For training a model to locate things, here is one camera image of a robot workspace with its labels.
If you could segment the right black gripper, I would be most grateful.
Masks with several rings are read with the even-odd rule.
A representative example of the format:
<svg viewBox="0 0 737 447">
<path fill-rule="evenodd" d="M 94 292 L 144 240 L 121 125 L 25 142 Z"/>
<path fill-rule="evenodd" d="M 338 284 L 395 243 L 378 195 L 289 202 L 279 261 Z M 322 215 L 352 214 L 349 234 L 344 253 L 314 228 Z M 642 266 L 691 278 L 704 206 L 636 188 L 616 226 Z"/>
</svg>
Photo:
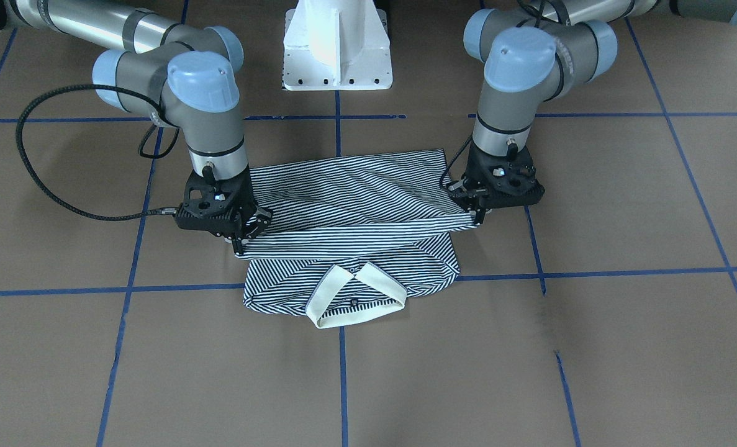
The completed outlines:
<svg viewBox="0 0 737 447">
<path fill-rule="evenodd" d="M 248 240 L 265 231 L 272 218 L 269 207 L 258 207 L 250 169 L 234 178 L 212 183 L 192 172 L 186 181 L 176 224 L 185 230 L 232 237 L 234 253 L 243 254 Z"/>
</svg>

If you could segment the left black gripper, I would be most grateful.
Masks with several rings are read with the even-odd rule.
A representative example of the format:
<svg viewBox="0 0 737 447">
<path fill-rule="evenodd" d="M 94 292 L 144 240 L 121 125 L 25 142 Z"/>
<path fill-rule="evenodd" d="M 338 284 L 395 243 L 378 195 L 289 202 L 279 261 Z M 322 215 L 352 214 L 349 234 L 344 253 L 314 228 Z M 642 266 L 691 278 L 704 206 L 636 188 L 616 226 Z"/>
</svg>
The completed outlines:
<svg viewBox="0 0 737 447">
<path fill-rule="evenodd" d="M 450 196 L 464 209 L 469 209 L 472 223 L 484 223 L 487 209 L 537 204 L 544 186 L 536 178 L 529 148 L 516 155 L 488 155 L 475 145 L 468 151 L 466 171 L 459 181 L 450 182 Z"/>
</svg>

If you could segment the right grey silver robot arm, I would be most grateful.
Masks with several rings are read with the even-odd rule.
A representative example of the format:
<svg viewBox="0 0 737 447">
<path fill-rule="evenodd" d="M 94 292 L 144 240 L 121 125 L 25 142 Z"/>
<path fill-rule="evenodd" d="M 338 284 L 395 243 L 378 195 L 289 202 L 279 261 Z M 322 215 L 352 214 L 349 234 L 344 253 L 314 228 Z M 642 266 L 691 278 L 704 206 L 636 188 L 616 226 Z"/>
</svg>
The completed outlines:
<svg viewBox="0 0 737 447">
<path fill-rule="evenodd" d="M 95 91 L 102 101 L 142 115 L 151 130 L 173 128 L 186 139 L 192 172 L 177 207 L 159 207 L 119 220 L 171 215 L 181 229 L 209 232 L 242 255 L 245 243 L 271 223 L 258 206 L 247 159 L 240 91 L 235 74 L 243 47 L 221 26 L 197 29 L 155 11 L 110 1 L 0 1 L 0 31 L 50 29 L 104 47 L 90 84 L 54 89 L 32 100 L 16 125 L 16 147 L 33 182 L 50 200 L 92 220 L 116 221 L 70 205 L 34 170 L 23 144 L 25 122 L 59 94 Z"/>
</svg>

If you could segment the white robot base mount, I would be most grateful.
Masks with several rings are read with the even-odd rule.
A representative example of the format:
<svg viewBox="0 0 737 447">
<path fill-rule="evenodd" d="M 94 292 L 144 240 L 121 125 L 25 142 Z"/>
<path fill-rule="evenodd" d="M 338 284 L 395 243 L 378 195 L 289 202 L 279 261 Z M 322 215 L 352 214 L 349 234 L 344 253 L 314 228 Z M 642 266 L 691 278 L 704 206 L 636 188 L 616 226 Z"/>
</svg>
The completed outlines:
<svg viewBox="0 0 737 447">
<path fill-rule="evenodd" d="M 385 1 L 299 1 L 285 13 L 288 91 L 376 91 L 394 82 Z"/>
</svg>

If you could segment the left grey silver robot arm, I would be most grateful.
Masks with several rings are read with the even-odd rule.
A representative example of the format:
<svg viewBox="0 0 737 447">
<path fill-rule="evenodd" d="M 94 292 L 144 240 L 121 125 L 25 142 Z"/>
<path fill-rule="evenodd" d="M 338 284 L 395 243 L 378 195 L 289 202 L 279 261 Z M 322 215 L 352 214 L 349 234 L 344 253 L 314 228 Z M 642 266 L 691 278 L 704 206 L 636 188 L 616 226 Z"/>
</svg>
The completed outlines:
<svg viewBox="0 0 737 447">
<path fill-rule="evenodd" d="M 737 25 L 737 1 L 519 1 L 471 16 L 464 47 L 484 64 L 484 84 L 465 173 L 445 190 L 474 224 L 541 200 L 526 145 L 539 106 L 606 73 L 618 54 L 610 23 L 647 12 Z"/>
</svg>

